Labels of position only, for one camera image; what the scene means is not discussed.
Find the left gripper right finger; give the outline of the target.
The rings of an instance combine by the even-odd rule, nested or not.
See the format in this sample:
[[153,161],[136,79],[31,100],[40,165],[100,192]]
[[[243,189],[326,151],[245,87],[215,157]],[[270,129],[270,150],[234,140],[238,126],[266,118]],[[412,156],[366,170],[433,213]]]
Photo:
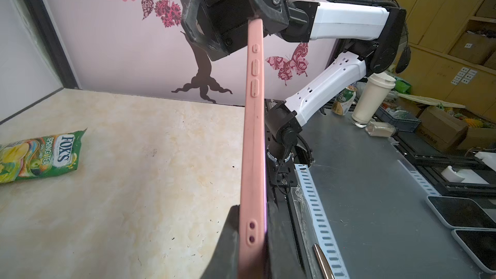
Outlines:
[[267,218],[269,277],[307,278],[306,250],[287,205],[280,209],[275,201],[269,200]]

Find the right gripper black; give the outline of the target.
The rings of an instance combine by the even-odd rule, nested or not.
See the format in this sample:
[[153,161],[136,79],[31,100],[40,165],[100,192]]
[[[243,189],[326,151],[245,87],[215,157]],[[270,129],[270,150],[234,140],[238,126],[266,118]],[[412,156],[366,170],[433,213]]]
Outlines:
[[264,36],[308,42],[310,15],[295,0],[189,0],[182,15],[188,40],[211,61],[247,46],[248,23],[261,19]]

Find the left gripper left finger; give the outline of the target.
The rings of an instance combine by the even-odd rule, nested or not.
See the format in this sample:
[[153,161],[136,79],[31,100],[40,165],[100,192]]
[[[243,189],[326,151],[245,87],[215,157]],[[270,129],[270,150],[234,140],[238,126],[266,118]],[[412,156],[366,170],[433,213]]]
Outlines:
[[220,232],[213,256],[201,279],[238,278],[239,217],[240,206],[232,206]]

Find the pink phone case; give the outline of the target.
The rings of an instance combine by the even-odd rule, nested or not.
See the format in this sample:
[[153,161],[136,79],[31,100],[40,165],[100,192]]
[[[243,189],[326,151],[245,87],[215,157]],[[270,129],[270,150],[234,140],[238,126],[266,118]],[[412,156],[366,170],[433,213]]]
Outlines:
[[266,251],[266,147],[264,29],[248,23],[242,178],[239,217],[239,278],[263,278]]

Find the spare phone on bench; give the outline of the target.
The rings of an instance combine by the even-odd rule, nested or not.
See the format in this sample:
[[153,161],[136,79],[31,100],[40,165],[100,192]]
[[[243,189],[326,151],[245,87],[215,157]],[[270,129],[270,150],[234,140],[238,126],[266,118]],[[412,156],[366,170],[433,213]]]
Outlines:
[[495,230],[495,220],[469,198],[428,196],[426,203],[449,229]]
[[452,236],[481,270],[495,274],[495,230],[454,229]]

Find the green snack bag background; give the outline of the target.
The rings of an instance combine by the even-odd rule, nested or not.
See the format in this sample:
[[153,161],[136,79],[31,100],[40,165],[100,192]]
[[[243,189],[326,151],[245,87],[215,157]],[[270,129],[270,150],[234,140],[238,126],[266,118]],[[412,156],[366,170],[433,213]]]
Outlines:
[[347,86],[335,97],[332,111],[337,115],[345,116],[355,101],[356,94],[356,87],[352,85]]

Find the white paper cup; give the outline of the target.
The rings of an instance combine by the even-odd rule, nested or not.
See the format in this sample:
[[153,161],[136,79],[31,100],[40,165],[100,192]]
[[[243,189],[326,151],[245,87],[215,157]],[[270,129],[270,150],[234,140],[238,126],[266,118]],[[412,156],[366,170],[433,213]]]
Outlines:
[[372,74],[351,115],[354,124],[365,127],[372,119],[386,96],[395,87],[396,79],[386,72]]

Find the cardboard box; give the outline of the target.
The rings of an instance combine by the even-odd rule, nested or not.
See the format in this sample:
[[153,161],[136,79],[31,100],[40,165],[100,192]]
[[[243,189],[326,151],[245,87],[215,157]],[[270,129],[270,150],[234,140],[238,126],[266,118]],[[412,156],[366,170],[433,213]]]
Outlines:
[[441,153],[456,150],[468,131],[466,122],[434,106],[426,108],[419,120],[416,135]]

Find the green snack packet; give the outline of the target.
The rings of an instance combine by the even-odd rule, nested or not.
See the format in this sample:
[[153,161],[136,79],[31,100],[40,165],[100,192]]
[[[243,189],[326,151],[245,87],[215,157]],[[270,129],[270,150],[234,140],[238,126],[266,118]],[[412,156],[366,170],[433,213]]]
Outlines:
[[61,176],[78,169],[85,130],[1,146],[1,183]]

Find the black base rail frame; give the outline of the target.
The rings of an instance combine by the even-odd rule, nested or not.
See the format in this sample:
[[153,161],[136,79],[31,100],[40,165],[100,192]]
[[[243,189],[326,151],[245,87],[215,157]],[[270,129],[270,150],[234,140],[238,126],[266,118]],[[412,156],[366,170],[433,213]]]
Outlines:
[[283,101],[266,99],[264,107],[267,202],[275,201],[280,209],[287,205],[306,250],[307,278],[321,278],[313,251],[315,234],[312,219],[295,171],[295,164],[312,165],[315,161],[313,151],[301,135],[302,128],[296,113],[290,111]]

